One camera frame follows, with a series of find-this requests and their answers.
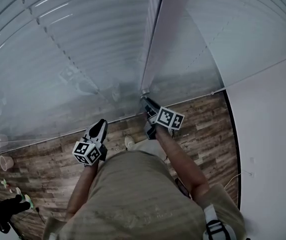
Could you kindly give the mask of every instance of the black pants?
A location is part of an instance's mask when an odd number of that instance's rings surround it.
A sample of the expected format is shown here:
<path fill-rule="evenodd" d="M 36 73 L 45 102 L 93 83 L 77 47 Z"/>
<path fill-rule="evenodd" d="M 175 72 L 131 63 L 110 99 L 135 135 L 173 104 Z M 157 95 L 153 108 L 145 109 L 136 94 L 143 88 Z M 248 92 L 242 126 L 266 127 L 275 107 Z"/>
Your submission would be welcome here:
<path fill-rule="evenodd" d="M 8 221 L 12 215 L 26 211 L 30 208 L 29 202 L 20 203 L 21 201 L 22 197 L 17 194 L 15 198 L 6 199 L 0 202 L 0 218 Z"/>

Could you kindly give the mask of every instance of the person's left arm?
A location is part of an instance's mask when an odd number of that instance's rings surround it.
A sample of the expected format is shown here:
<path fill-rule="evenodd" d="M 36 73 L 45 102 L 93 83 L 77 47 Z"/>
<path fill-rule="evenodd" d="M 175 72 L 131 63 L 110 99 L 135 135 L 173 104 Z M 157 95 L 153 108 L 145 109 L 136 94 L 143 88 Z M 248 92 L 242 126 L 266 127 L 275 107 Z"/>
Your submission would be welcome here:
<path fill-rule="evenodd" d="M 69 199 L 65 220 L 71 219 L 77 211 L 86 203 L 88 199 L 89 188 L 97 174 L 98 162 L 92 166 L 87 166 L 79 178 L 71 198 Z"/>

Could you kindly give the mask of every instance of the shoe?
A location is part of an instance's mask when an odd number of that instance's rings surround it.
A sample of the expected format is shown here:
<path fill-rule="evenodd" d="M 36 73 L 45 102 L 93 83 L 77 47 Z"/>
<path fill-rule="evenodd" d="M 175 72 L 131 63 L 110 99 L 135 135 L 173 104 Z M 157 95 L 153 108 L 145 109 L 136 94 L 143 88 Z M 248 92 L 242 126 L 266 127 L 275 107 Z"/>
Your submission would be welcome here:
<path fill-rule="evenodd" d="M 25 200 L 25 196 L 22 195 L 22 192 L 18 187 L 16 188 L 16 194 L 22 197 L 22 201 Z"/>
<path fill-rule="evenodd" d="M 34 208 L 34 204 L 33 204 L 33 202 L 32 202 L 32 200 L 31 200 L 31 198 L 28 196 L 28 195 L 25 195 L 25 200 L 27 201 L 27 202 L 29 202 L 29 204 L 30 204 L 30 209 L 33 209 Z"/>
<path fill-rule="evenodd" d="M 135 145 L 134 139 L 131 136 L 127 135 L 125 137 L 125 146 L 127 147 L 127 149 L 129 150 L 134 145 Z"/>

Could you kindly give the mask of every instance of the beige pants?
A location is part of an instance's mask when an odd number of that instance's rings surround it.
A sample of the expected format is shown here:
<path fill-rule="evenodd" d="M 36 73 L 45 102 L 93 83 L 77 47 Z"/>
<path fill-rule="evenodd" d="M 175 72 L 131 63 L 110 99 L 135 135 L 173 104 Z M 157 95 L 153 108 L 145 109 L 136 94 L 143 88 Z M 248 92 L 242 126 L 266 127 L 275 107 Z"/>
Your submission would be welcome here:
<path fill-rule="evenodd" d="M 159 157 L 162 161 L 166 160 L 165 151 L 162 149 L 161 145 L 159 144 L 158 140 L 156 139 L 146 139 L 141 142 L 138 142 L 128 148 L 128 150 L 133 151 L 144 151 L 149 154 L 155 155 Z"/>

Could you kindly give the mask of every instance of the person in black clothing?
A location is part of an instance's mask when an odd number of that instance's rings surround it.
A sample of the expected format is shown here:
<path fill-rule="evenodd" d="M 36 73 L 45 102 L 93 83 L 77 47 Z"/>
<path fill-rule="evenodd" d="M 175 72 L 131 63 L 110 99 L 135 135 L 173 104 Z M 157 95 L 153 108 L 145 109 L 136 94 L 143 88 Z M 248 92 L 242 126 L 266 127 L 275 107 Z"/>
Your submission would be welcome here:
<path fill-rule="evenodd" d="M 18 214 L 30 208 L 29 202 L 22 202 L 22 196 L 17 194 L 15 198 L 6 199 L 0 202 L 0 231 L 8 233 L 10 226 L 8 224 L 12 215 Z"/>

